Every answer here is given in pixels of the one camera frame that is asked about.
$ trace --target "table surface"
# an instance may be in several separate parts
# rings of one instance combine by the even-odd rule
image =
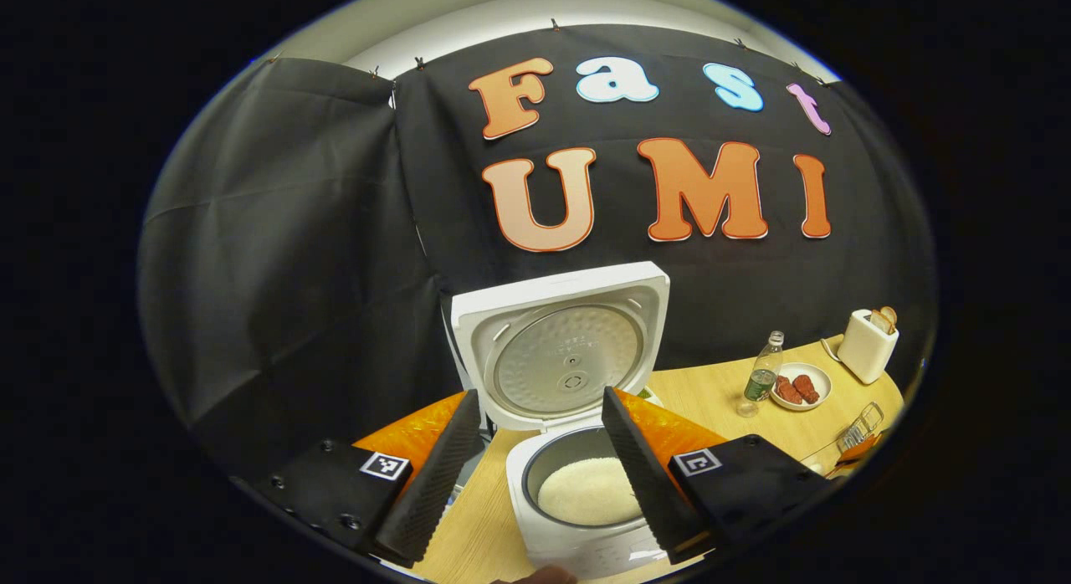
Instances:
[[[843,335],[828,339],[833,351]],[[736,414],[751,374],[754,357],[707,366],[657,371],[648,387],[666,408],[728,439],[758,434],[787,454],[802,460],[828,446],[871,402],[885,413],[879,430],[888,429],[903,407],[896,385],[883,373],[863,385],[846,366],[834,361],[820,342],[786,349],[784,361],[813,364],[829,375],[832,391],[817,407],[793,411],[772,400],[758,415]],[[497,579],[511,582],[529,575],[534,567],[525,553],[506,484],[506,454],[538,432],[499,430],[471,474],[465,489],[443,515],[428,544],[424,560],[412,571],[438,584],[484,584]],[[702,557],[678,565],[662,559],[640,568],[598,580],[598,584],[634,584],[684,568]]]

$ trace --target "plate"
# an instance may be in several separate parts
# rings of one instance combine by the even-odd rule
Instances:
[[[803,402],[803,404],[793,404],[791,402],[788,402],[784,398],[778,395],[778,388],[776,385],[774,385],[773,389],[770,390],[770,398],[773,399],[773,402],[776,402],[789,410],[810,410],[823,402],[826,402],[826,399],[829,398],[829,393],[833,390],[833,383],[830,380],[829,375],[826,374],[826,371],[823,371],[813,364],[808,364],[805,362],[788,362],[781,365],[781,375],[783,377],[788,377],[789,381],[795,380],[796,377],[800,375],[806,375],[811,377],[811,384],[814,385],[814,391],[818,392],[818,402],[815,402],[814,404],[808,404],[806,402]]]

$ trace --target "water bottle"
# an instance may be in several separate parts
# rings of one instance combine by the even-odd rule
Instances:
[[[743,400],[737,405],[737,414],[741,417],[754,417],[758,413],[758,403],[770,396],[773,383],[781,374],[781,363],[784,355],[781,346],[785,343],[785,334],[781,331],[770,333],[770,340],[755,359],[755,365],[743,390]]]

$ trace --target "orange surface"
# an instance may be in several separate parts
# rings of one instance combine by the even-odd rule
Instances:
[[[450,419],[454,417],[465,393],[462,391],[425,406],[373,434],[363,436],[355,441],[353,446],[372,452],[409,459],[412,464],[412,474],[402,489],[402,494],[405,494],[409,484],[412,484],[413,478],[424,467],[427,456],[432,453],[432,448],[439,440],[442,431],[447,429]]]
[[[684,496],[684,491],[681,490],[673,474],[669,473],[669,460],[675,454],[683,454],[684,452],[699,450],[700,448],[708,448],[728,441],[728,439],[707,428],[689,421],[672,410],[666,410],[657,404],[651,404],[639,396],[623,392],[617,388],[614,388],[614,393],[621,399],[621,403],[624,404],[625,409],[629,411],[632,422],[636,423],[636,426],[639,428],[639,433],[644,436],[644,440],[647,441],[647,445],[654,452],[654,458],[659,460],[659,464],[665,469],[666,475],[669,476],[674,485],[677,485],[677,490],[681,496]]]

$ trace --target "rice cooker lid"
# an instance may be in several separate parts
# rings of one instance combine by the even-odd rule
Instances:
[[[632,391],[647,347],[643,318],[614,303],[543,306],[496,340],[484,369],[493,400],[513,415],[546,423],[601,409],[603,388]]]

